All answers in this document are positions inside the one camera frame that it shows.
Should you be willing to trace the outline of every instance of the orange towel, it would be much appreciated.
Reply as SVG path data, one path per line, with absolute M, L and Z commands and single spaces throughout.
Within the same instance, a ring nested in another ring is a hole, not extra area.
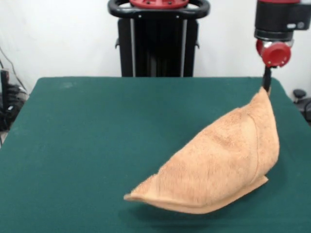
M 265 184 L 278 154 L 273 109 L 261 88 L 249 104 L 204 128 L 124 199 L 183 213 L 209 213 Z

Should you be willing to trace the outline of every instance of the green tablecloth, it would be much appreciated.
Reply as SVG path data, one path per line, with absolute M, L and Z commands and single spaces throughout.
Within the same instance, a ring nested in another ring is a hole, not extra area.
M 260 83 L 40 79 L 0 151 L 0 232 L 310 233 L 311 129 L 276 80 L 281 149 L 266 185 L 199 216 L 123 201 L 203 127 L 248 103 Z

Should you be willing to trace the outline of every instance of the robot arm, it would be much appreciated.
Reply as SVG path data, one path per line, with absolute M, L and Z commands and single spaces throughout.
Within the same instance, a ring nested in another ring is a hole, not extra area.
M 255 20 L 256 48 L 265 64 L 263 87 L 269 91 L 271 68 L 291 58 L 294 31 L 308 30 L 311 0 L 258 0 Z

